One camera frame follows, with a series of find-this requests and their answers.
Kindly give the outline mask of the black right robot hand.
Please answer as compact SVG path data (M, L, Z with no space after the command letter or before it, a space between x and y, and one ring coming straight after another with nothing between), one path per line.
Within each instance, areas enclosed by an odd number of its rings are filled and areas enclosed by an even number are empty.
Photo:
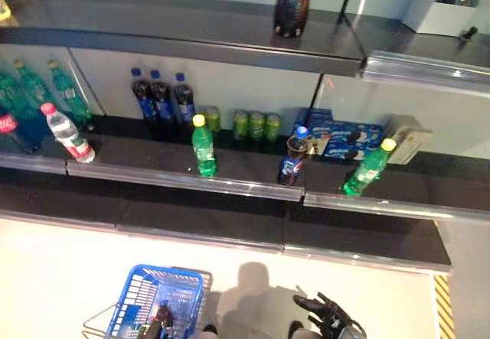
M327 298L321 292L314 299L294 295L293 301L300 308L310 313L308 320L318 331L306 328L302 322L293 321L289 326L288 338L366 338L363 327L336 302Z

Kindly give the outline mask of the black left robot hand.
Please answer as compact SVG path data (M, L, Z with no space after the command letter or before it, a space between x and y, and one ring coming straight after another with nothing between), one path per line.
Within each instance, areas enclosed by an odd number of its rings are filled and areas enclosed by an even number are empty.
M162 321L155 318L145 334L145 339L159 339L162 334Z

